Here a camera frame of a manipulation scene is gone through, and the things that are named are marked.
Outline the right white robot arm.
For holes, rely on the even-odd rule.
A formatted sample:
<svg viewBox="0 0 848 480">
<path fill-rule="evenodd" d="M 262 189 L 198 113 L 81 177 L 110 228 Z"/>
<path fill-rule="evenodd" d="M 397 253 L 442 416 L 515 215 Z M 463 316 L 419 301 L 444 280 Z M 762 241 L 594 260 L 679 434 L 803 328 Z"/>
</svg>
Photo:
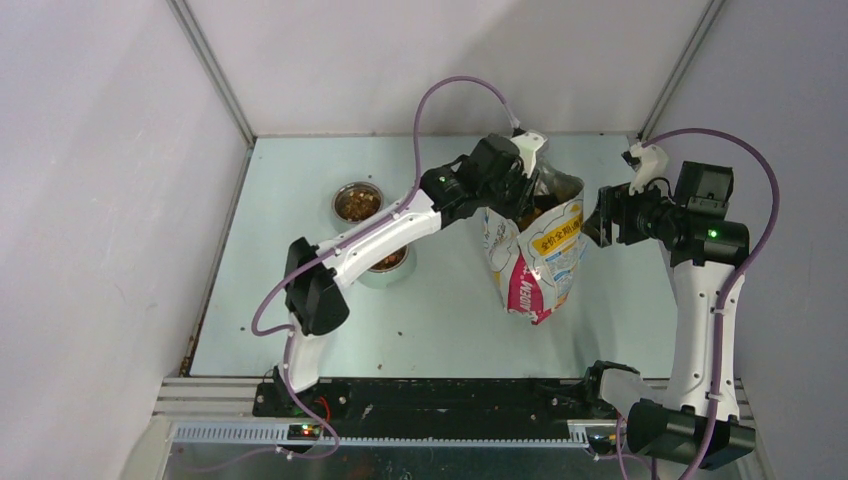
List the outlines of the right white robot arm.
<svg viewBox="0 0 848 480">
<path fill-rule="evenodd" d="M 672 373 L 665 391 L 626 365 L 598 361 L 581 392 L 585 411 L 614 411 L 637 454 L 717 470 L 755 448 L 740 423 L 733 378 L 735 307 L 749 257 L 748 228 L 726 220 L 734 185 L 729 167 L 683 164 L 673 194 L 653 183 L 602 187 L 582 230 L 598 246 L 657 240 L 669 252 L 677 306 Z"/>
</svg>

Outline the pet food bag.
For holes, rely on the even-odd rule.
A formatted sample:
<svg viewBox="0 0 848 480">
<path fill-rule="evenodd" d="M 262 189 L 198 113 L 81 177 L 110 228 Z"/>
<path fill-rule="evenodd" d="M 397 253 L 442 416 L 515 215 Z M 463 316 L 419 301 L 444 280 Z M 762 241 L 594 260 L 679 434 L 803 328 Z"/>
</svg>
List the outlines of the pet food bag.
<svg viewBox="0 0 848 480">
<path fill-rule="evenodd" d="M 556 195 L 565 204 L 533 223 L 483 210 L 482 245 L 504 310 L 539 325 L 564 305 L 586 249 L 584 182 L 547 159 L 536 164 L 535 195 Z"/>
</svg>

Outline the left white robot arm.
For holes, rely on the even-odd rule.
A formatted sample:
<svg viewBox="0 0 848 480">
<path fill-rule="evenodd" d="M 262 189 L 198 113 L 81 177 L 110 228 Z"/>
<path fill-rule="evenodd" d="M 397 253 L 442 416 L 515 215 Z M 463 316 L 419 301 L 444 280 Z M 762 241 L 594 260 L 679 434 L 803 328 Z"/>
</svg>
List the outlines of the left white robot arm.
<svg viewBox="0 0 848 480">
<path fill-rule="evenodd" d="M 344 297 L 362 274 L 390 254 L 488 208 L 517 218 L 533 208 L 536 164 L 548 139 L 520 131 L 489 135 L 467 155 L 425 171 L 411 196 L 319 245 L 300 238 L 289 247 L 283 289 L 292 332 L 279 365 L 278 404 L 304 416 L 328 336 L 348 318 Z"/>
</svg>

